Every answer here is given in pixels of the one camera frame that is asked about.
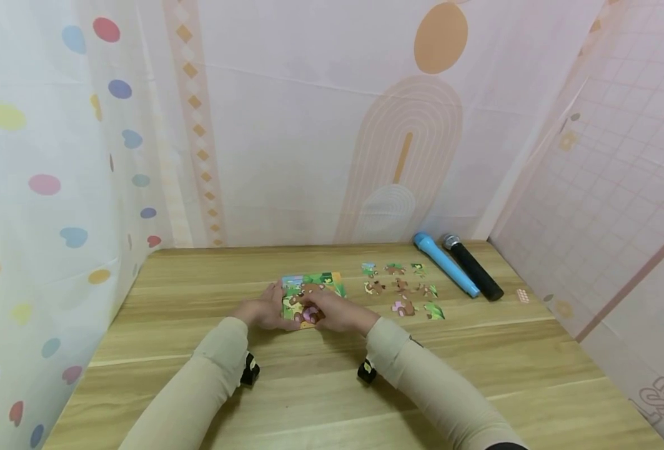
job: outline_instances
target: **pink wall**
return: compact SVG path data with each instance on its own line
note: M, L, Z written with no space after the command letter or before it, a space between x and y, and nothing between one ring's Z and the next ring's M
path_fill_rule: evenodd
M664 436L664 0L620 14L492 241Z

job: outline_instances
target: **table surface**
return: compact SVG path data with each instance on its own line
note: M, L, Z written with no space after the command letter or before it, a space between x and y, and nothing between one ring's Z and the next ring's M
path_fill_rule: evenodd
M664 449L664 442L487 242L465 243L501 285L498 302L470 299L408 244L167 250L144 264L45 449L117 449L210 328L281 275L338 271L349 298L393 318L460 371L531 449ZM364 291L362 262L422 262L445 321L398 317L393 276ZM516 290L526 289L521 303ZM422 307L423 300L417 305ZM357 336L250 332L261 374L220 409L202 449L447 449L403 394L356 378Z

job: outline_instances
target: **beige sleeve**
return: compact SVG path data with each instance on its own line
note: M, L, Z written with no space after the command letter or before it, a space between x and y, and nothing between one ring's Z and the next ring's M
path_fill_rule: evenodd
M396 323L380 318L367 335L367 351L378 373L421 409L453 449L524 445L482 393Z
M120 450L198 450L219 407L240 384L247 326L227 317L200 342L125 437Z

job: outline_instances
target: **microphone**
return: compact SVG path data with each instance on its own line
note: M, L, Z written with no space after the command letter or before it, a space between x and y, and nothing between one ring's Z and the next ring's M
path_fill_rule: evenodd
M446 235L442 238L442 245L446 250L454 256L462 269L469 275L469 278L474 281L474 284L479 286L484 297L490 302L496 302L502 298L504 291L499 287L496 281L487 273L477 259L472 256L469 250L466 249L459 236Z
M454 280L454 283L458 284L465 293L469 294L469 297L476 298L479 295L479 288L477 285L474 285L474 282L466 276L464 271L459 269L459 267L454 264L454 261L449 259L449 256L445 255L444 252L437 247L434 239L432 239L426 232L418 232L414 235L414 245L416 245L419 250L429 255L430 258Z

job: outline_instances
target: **polka dot curtain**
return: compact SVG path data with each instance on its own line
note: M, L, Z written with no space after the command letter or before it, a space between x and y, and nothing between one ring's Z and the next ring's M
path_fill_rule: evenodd
M108 6L0 9L0 449L42 447L169 236L141 30Z

